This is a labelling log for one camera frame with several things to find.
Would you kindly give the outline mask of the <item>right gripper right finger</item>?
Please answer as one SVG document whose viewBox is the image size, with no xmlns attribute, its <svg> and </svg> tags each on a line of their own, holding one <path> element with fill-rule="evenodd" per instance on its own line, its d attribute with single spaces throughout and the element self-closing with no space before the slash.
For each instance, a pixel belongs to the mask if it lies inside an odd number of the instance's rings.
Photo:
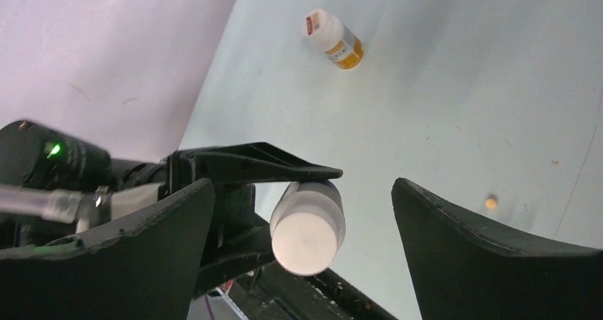
<svg viewBox="0 0 603 320">
<path fill-rule="evenodd" d="M 602 251 L 543 238 L 406 178 L 391 191 L 424 319 L 601 319 Z"/>
</svg>

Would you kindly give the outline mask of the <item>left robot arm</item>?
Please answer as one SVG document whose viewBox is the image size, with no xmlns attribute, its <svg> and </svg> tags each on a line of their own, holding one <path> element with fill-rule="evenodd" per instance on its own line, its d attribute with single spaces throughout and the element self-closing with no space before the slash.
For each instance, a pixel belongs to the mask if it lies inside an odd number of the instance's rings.
<svg viewBox="0 0 603 320">
<path fill-rule="evenodd" d="M 341 171 L 304 161 L 271 144 L 255 142 L 175 151 L 160 164 L 113 159 L 103 148 L 42 124 L 20 120 L 1 130 L 1 182 L 44 191 L 112 192 L 157 183 L 159 198 L 200 178 L 209 178 L 216 205 L 207 253 L 259 223 L 255 185 L 285 182 L 272 216 L 276 225 L 302 196 L 307 209 L 323 209 L 337 240 L 345 234 L 343 204 L 333 180 Z"/>
</svg>

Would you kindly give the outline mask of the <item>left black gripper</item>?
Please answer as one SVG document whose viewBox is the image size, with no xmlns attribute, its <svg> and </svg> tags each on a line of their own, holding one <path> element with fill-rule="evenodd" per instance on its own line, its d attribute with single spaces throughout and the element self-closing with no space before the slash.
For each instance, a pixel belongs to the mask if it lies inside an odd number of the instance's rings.
<svg viewBox="0 0 603 320">
<path fill-rule="evenodd" d="M 270 227 L 256 226 L 255 184 L 341 178 L 343 171 L 305 161 L 267 142 L 175 151 L 166 159 L 170 194 L 206 178 L 208 192 L 176 211 L 166 231 L 173 252 L 201 260 L 193 298 L 275 261 Z"/>
</svg>

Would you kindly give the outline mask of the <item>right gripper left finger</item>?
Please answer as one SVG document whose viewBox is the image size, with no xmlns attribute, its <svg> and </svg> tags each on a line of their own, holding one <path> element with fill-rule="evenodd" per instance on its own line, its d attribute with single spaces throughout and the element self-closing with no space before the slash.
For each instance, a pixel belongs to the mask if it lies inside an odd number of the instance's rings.
<svg viewBox="0 0 603 320">
<path fill-rule="evenodd" d="M 2 319 L 185 319 L 213 214 L 206 178 L 46 246 L 1 251 Z"/>
</svg>

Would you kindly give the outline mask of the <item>white bottle orange label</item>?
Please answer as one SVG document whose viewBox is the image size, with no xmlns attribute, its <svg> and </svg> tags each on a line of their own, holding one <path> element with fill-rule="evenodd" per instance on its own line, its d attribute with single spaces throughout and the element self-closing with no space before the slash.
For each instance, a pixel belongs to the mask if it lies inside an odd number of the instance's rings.
<svg viewBox="0 0 603 320">
<path fill-rule="evenodd" d="M 365 54 L 359 37 L 324 9 L 314 9 L 305 16 L 304 37 L 342 70 L 357 67 Z"/>
</svg>

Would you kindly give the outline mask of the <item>white pill bottle blue label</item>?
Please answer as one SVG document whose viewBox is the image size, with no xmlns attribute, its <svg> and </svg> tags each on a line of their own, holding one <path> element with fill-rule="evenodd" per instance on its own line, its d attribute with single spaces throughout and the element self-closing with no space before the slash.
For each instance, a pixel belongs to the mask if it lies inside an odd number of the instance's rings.
<svg viewBox="0 0 603 320">
<path fill-rule="evenodd" d="M 325 271 L 345 235 L 341 194 L 329 180 L 289 184 L 270 218 L 276 261 L 289 273 L 301 277 Z"/>
</svg>

